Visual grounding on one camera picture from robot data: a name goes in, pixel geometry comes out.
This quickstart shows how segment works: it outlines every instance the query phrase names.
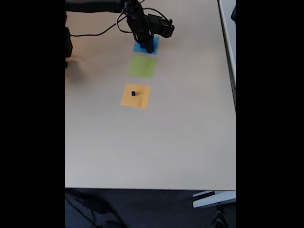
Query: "dark carpet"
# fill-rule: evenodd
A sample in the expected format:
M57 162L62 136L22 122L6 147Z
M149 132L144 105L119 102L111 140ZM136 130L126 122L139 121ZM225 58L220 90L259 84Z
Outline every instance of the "dark carpet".
M194 209L193 199L180 190L99 190L81 189L107 201L115 209L128 228L213 228L216 207ZM198 191L187 191L195 194ZM86 216L93 220L91 211L69 198ZM236 203L223 205L228 228L236 227ZM116 222L110 214L96 214L96 224ZM66 228L91 228L66 201Z

